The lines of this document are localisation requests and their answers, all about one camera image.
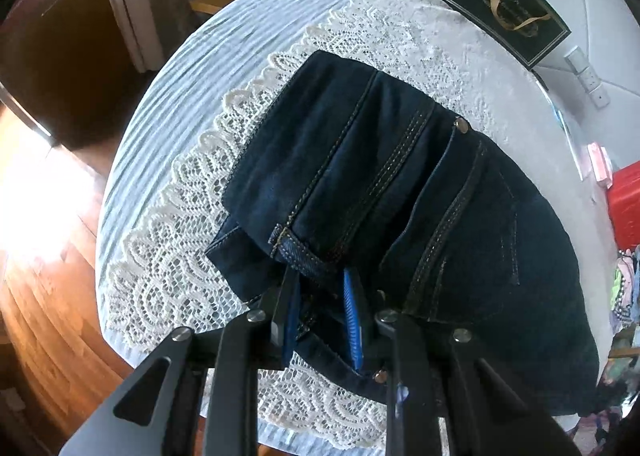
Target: white lace tablecloth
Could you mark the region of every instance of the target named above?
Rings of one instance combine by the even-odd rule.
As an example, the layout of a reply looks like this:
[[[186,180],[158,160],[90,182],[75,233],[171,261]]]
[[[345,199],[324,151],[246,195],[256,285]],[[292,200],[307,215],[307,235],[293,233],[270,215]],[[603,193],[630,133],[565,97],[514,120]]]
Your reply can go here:
[[[464,115],[522,168],[572,239],[601,367],[616,250],[603,194],[580,182],[554,115],[498,43],[439,0],[237,0],[178,49],[145,94],[108,181],[97,246],[107,342],[136,366],[176,325],[243,310],[204,257],[220,195],[264,111],[318,48],[401,78]],[[262,372],[261,442],[297,454],[382,454],[385,408],[295,357]]]

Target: dark blue denim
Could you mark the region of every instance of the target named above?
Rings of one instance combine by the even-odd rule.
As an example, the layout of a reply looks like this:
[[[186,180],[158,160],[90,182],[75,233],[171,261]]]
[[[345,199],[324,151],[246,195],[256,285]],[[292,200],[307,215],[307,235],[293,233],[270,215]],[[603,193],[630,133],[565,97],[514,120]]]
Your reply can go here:
[[[380,307],[469,327],[551,413],[581,411],[598,355],[571,242],[517,165],[458,118],[368,65],[314,53],[242,154],[207,256],[246,302],[286,264],[299,270],[297,351],[350,391],[385,400],[351,368],[348,265]]]

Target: red container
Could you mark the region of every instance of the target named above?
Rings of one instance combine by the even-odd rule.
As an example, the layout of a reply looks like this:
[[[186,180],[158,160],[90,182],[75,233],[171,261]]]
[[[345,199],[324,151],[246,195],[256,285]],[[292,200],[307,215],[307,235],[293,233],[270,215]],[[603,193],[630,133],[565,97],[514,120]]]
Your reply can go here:
[[[635,249],[640,244],[640,162],[613,174],[607,201],[618,248]]]

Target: metal rivet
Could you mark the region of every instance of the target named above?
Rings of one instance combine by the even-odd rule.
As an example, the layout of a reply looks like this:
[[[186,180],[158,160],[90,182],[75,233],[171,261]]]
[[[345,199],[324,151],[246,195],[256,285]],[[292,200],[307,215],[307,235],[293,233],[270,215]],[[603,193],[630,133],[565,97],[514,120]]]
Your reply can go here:
[[[458,128],[460,133],[466,133],[469,131],[469,123],[463,119],[462,117],[456,117],[456,120],[453,122],[454,126]]]
[[[386,371],[378,370],[375,375],[373,375],[373,380],[377,384],[384,384],[386,382]]]
[[[267,318],[264,310],[252,310],[246,315],[246,319],[249,322],[262,322]]]
[[[171,338],[176,341],[184,341],[191,337],[191,329],[186,326],[180,326],[171,332]]]
[[[464,328],[456,328],[453,330],[453,340],[455,342],[469,342],[471,340],[471,332]]]
[[[396,310],[383,310],[378,312],[378,319],[387,324],[398,320],[398,312]]]

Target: wooden floor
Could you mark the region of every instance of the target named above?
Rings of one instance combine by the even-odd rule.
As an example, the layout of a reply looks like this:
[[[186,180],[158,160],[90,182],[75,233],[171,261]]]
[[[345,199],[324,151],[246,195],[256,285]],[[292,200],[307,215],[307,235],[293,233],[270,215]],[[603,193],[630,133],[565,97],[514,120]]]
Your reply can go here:
[[[52,149],[0,104],[0,311],[27,420],[54,454],[131,372],[102,339],[95,299],[98,216],[119,140]]]

